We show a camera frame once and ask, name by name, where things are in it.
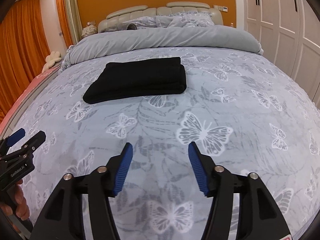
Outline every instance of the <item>metal screw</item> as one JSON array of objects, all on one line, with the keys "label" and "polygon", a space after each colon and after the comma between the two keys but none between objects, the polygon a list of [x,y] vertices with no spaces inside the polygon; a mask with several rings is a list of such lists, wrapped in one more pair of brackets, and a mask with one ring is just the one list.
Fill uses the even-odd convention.
[{"label": "metal screw", "polygon": [[67,173],[67,174],[63,175],[64,180],[72,179],[72,177],[73,177],[73,175],[71,173]]},{"label": "metal screw", "polygon": [[216,172],[224,172],[224,167],[218,165],[218,166],[215,166],[214,170]]},{"label": "metal screw", "polygon": [[107,167],[106,167],[106,166],[101,166],[101,167],[99,167],[99,168],[97,169],[97,171],[98,171],[99,173],[104,173],[104,172],[107,171]]},{"label": "metal screw", "polygon": [[259,178],[258,174],[255,173],[255,172],[251,172],[251,173],[249,174],[249,176],[250,176],[251,179],[257,179],[257,178]]}]

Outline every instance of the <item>orange curtain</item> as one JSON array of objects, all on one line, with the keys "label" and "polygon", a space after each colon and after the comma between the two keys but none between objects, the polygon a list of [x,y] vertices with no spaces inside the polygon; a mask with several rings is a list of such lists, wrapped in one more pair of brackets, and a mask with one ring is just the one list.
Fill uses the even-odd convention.
[{"label": "orange curtain", "polygon": [[15,2],[0,24],[0,122],[49,54],[40,0]]},{"label": "orange curtain", "polygon": [[70,45],[73,45],[73,42],[72,42],[71,33],[68,25],[64,0],[56,0],[56,4],[58,9],[58,16],[59,16],[62,35],[67,48],[69,48]]}]

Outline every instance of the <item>finger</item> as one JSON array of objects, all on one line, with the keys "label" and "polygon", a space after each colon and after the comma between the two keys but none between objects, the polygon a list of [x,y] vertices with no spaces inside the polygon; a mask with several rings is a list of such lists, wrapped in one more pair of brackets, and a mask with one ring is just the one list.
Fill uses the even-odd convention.
[{"label": "finger", "polygon": [[11,207],[9,207],[3,203],[0,203],[0,208],[2,209],[2,211],[4,212],[4,214],[6,216],[10,216],[13,214]]},{"label": "finger", "polygon": [[27,201],[25,198],[22,200],[22,204],[17,206],[16,215],[21,218],[27,211]]},{"label": "finger", "polygon": [[30,209],[27,206],[27,211],[21,216],[21,220],[22,221],[27,220],[29,217],[30,217]]},{"label": "finger", "polygon": [[16,190],[15,190],[16,194],[15,194],[15,199],[16,199],[16,202],[18,204],[22,204],[22,201],[23,201],[23,191],[22,191],[22,188],[19,186],[19,185],[16,185]]}]

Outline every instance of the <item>door handle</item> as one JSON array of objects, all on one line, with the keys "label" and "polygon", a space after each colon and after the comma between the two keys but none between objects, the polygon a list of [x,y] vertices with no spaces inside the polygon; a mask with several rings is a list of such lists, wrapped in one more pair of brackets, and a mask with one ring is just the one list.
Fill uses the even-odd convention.
[{"label": "door handle", "polygon": [[298,11],[298,7],[297,7],[297,0],[294,0],[294,5],[296,7],[296,12]]}]

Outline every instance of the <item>blue gripper pad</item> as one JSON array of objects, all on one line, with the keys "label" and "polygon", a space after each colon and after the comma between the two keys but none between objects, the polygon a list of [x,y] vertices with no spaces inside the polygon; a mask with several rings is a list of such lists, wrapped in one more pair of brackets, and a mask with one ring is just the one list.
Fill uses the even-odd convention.
[{"label": "blue gripper pad", "polygon": [[201,161],[199,159],[197,149],[195,149],[194,143],[189,144],[188,153],[189,153],[189,160],[191,162],[193,172],[195,173],[199,189],[201,192],[204,193],[205,196],[207,196],[209,192],[207,174],[204,171],[204,168],[201,164]]},{"label": "blue gripper pad", "polygon": [[132,157],[133,157],[133,148],[132,148],[132,144],[130,144],[124,153],[119,169],[115,176],[115,186],[113,189],[113,194],[115,196],[118,195],[118,193],[122,190],[125,178],[129,170],[129,166],[132,161]]},{"label": "blue gripper pad", "polygon": [[14,134],[10,135],[7,139],[7,146],[12,147],[15,145],[18,141],[20,141],[24,136],[26,135],[26,132],[23,128],[20,128],[18,131],[16,131]]}]

